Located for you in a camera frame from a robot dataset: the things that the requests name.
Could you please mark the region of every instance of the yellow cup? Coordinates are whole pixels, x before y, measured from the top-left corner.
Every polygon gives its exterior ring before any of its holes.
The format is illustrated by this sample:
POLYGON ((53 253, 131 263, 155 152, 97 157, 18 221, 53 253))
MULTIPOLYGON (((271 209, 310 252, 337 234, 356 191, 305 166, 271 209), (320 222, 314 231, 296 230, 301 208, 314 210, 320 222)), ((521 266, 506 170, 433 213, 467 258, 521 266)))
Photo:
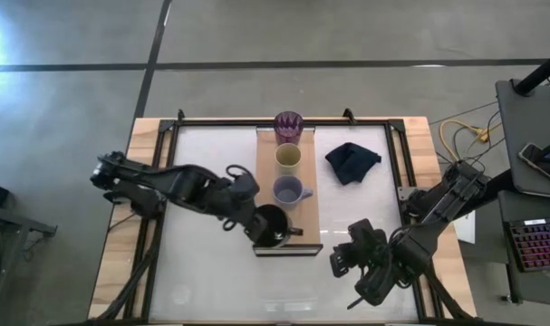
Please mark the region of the yellow cup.
POLYGON ((295 144, 285 143, 276 148, 275 158, 282 175, 293 175, 301 162, 301 150, 295 144))

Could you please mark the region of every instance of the wooden board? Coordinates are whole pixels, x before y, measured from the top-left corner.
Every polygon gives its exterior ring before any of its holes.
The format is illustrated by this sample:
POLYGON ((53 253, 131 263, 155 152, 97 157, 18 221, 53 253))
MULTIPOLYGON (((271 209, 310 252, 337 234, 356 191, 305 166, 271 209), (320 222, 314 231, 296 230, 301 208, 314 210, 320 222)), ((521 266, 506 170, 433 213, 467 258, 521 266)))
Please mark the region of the wooden board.
MULTIPOLYGON (((258 131, 256 133, 256 182, 260 186, 260 192, 255 201, 258 205, 275 204, 273 197, 273 184, 280 177, 276 165, 276 143, 273 131, 258 131)), ((313 196, 299 202, 295 208, 286 209, 285 212, 293 221, 293 227, 303 229, 303 236, 291 236, 288 244, 315 245, 321 243, 319 233, 319 200, 317 196, 317 176, 314 158, 314 132, 304 131, 299 141, 301 150, 301 162, 296 173, 304 187, 313 190, 313 196)))
MULTIPOLYGON (((407 132, 408 144, 411 154, 411 162, 418 187, 433 187, 441 180, 438 159, 434 148, 433 140, 429 131, 428 120, 425 117, 360 117, 358 120, 385 120, 403 119, 407 132)), ((186 120, 216 120, 216 118, 186 118, 186 120)), ((154 153, 156 136, 160 118, 137 119, 128 150, 128 158, 149 164, 154 153)), ((403 156, 399 142, 396 141, 398 163, 402 179, 407 180, 403 156)), ((162 162, 166 161, 168 146, 164 145, 162 150, 162 162)), ((116 207, 113 211, 112 223, 127 216, 127 207, 116 207)), ((92 302, 88 318, 97 317, 103 312, 110 302, 118 295, 130 275, 131 261, 135 249, 135 241, 138 236, 140 223, 129 221, 125 224, 123 232, 112 232, 108 235, 107 242, 101 258, 101 266, 95 284, 92 302)), ((438 240, 438 251, 433 256, 434 266, 438 278, 448 289, 452 298, 471 315, 476 315, 476 308, 472 299, 472 293, 468 284, 464 261, 459 250, 459 243, 453 225, 449 225, 438 240)), ((144 283, 139 285, 137 302, 141 302, 144 283)), ((425 303, 429 311, 430 298, 429 289, 425 283, 422 284, 425 303)), ((140 309, 136 304, 134 315, 139 316, 140 309)))

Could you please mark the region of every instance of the light purple mug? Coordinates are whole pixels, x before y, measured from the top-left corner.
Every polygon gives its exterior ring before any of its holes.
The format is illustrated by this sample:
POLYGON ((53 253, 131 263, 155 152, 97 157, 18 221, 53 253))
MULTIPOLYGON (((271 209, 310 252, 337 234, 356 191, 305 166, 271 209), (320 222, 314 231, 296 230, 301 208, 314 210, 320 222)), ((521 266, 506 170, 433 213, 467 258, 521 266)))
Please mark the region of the light purple mug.
POLYGON ((273 195, 281 205, 292 207, 312 196, 313 190, 303 187, 303 183, 297 177, 282 176, 273 184, 273 195))

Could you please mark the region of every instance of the wooden table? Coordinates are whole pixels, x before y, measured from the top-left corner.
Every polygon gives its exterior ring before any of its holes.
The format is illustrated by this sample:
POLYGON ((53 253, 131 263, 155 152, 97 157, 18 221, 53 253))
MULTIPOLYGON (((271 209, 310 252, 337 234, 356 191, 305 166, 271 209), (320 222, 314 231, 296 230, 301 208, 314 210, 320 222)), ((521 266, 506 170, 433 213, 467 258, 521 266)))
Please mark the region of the wooden table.
MULTIPOLYGON (((358 118, 358 120, 384 120, 384 117, 358 118)), ((411 161, 418 187, 433 187, 440 182, 439 164, 436 152, 429 132, 428 120, 424 117, 392 117, 390 119, 403 119, 405 123, 411 161)), ((207 120, 195 118, 187 120, 207 120)), ((127 156, 129 159, 144 164, 151 164, 156 137, 158 135, 160 119, 137 119, 131 133, 130 145, 127 156)), ((400 164, 403 185, 407 183, 405 167, 401 155, 401 148, 396 143, 398 162, 400 164)), ((161 166, 166 162, 169 148, 169 137, 164 139, 161 166)), ((111 217, 114 224, 130 214, 128 206, 116 206, 111 217)), ((135 217, 116 227, 116 231, 108 235, 101 266, 98 273, 89 317, 97 317, 118 295, 120 289, 128 280, 131 272, 132 260, 135 251, 135 241, 140 227, 140 219, 135 217)), ((466 276, 466 270, 459 250, 458 239, 454 226, 450 225, 439 237, 439 249, 433 257, 436 275, 448 289, 452 297, 469 314, 476 316, 476 308, 472 300, 472 294, 466 276)), ((145 274, 138 288, 138 295, 134 305, 134 314, 139 315, 143 299, 145 274)), ((424 301, 428 316, 433 316, 433 307, 429 298, 427 284, 421 282, 424 301)))

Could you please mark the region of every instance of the mug handle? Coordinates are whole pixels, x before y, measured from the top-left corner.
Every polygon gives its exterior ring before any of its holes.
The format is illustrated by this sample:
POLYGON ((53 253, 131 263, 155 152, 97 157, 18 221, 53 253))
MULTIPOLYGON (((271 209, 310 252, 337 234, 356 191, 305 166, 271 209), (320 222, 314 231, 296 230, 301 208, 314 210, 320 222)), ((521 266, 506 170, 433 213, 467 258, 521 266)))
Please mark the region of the mug handle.
POLYGON ((308 198, 313 195, 313 190, 309 188, 303 189, 303 194, 301 195, 301 199, 308 198))
POLYGON ((289 235, 303 235, 303 229, 298 227, 289 227, 288 233, 289 235))

